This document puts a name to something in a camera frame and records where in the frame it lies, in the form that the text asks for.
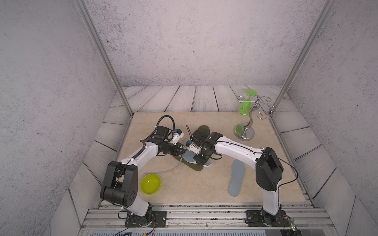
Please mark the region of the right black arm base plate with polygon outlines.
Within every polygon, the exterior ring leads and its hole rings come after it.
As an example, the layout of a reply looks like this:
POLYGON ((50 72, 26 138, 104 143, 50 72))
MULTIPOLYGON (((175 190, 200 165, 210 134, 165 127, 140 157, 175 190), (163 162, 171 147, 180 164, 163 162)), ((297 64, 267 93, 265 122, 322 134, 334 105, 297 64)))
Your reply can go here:
POLYGON ((291 221, 285 211, 271 215, 264 210, 247 210, 245 223, 249 227, 291 227, 291 221))

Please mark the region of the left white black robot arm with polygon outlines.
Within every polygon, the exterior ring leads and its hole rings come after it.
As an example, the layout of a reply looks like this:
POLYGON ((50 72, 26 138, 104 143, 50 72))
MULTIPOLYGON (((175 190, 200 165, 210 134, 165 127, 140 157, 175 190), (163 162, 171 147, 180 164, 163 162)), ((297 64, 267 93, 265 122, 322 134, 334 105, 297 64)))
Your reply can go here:
POLYGON ((144 217, 150 204, 138 196, 138 172, 160 153, 180 156, 185 148, 179 143, 183 132, 175 128, 170 115, 162 116, 154 131, 141 140, 142 146, 122 161, 111 161, 105 172, 100 198, 113 205, 124 207, 136 216, 144 217))

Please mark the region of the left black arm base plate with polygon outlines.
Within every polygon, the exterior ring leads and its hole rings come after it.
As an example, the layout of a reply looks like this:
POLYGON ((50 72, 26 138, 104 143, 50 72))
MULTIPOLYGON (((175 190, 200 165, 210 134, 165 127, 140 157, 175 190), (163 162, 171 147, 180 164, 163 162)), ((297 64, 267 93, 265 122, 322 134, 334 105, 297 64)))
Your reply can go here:
POLYGON ((148 210, 145 216, 138 216, 127 211, 126 228, 164 228, 166 226, 167 211, 148 210))

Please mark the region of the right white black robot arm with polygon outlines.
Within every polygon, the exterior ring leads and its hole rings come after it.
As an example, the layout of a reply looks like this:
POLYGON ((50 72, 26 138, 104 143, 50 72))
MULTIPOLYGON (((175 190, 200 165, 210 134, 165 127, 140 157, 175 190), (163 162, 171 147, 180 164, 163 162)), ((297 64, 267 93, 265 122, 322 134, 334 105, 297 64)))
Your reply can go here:
POLYGON ((217 132, 212 132, 202 140, 192 135, 186 146, 195 153, 194 160, 200 165, 204 165, 215 154, 233 157, 252 167, 255 170, 256 182, 263 191, 261 215, 264 221, 270 219, 275 222, 279 218, 282 209, 280 188, 284 185, 282 162, 285 161, 277 157, 272 148, 249 147, 217 132))

